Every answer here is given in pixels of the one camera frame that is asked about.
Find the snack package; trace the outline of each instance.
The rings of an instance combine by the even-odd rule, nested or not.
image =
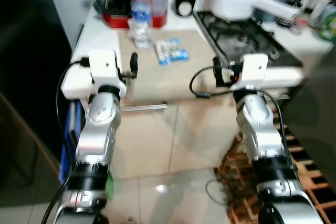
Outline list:
[[[181,48],[178,39],[158,40],[155,43],[155,49],[160,65],[170,64],[173,61],[189,60],[187,51]]]

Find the white countertop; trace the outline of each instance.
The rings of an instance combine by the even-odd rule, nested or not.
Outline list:
[[[264,88],[298,85],[331,46],[330,42],[316,37],[311,28],[306,28],[301,35],[297,36],[291,34],[288,29],[277,26],[275,23],[264,23],[262,26],[265,30],[274,31],[275,39],[303,63],[303,68],[286,67],[267,70]],[[167,23],[162,29],[197,30],[206,40],[193,16],[188,18],[179,17],[171,9],[168,11]],[[88,52],[93,49],[114,50],[117,55],[118,65],[122,69],[117,31],[117,29],[106,25],[92,7],[71,61],[78,60],[84,56],[87,57]],[[63,81],[62,91],[67,99],[88,98],[93,93],[90,69],[77,65],[71,67]]]

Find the cutting board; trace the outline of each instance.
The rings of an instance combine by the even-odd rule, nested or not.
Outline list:
[[[138,54],[138,77],[128,84],[128,99],[134,101],[168,101],[193,98],[189,82],[201,68],[212,65],[215,56],[210,45],[195,30],[161,31],[154,30],[154,40],[178,38],[189,54],[188,61],[175,61],[169,65],[159,65],[154,48],[138,50],[127,31],[119,31],[119,44],[123,69],[129,69],[133,52]],[[215,87],[213,72],[207,71],[195,80],[195,88],[209,90]]]

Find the plastic water bottle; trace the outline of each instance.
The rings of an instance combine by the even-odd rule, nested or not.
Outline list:
[[[150,32],[152,26],[151,0],[131,0],[133,18],[134,43],[139,49],[147,49],[152,45]]]

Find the gas stove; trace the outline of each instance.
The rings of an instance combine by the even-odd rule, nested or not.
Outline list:
[[[210,11],[194,12],[194,17],[223,64],[240,62],[242,55],[258,52],[268,55],[268,67],[302,66],[301,61],[274,40],[274,33],[265,31],[252,18],[226,22]]]

